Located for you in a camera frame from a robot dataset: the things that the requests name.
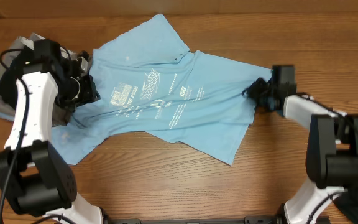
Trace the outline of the light blue printed t-shirt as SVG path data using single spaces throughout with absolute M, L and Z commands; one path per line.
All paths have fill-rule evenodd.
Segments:
M 254 120 L 242 92 L 271 77 L 264 67 L 192 52 L 161 14 L 95 49 L 90 74 L 99 100 L 52 130 L 72 165 L 108 137 L 135 131 L 232 164 Z

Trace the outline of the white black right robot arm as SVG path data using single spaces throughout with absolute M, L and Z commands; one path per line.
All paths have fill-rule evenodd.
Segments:
M 275 65 L 242 94 L 267 112 L 308 130 L 307 179 L 276 215 L 248 216 L 245 223 L 329 223 L 322 213 L 340 195 L 358 187 L 358 114 L 335 110 L 297 90 L 293 65 Z

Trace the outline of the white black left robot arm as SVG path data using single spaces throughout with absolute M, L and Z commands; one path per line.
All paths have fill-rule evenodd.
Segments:
M 36 40 L 5 66 L 16 82 L 11 133 L 0 152 L 0 204 L 37 223 L 109 223 L 105 211 L 77 191 L 70 166 L 53 147 L 53 108 L 68 111 L 98 101 L 88 53 L 73 58 L 59 43 Z

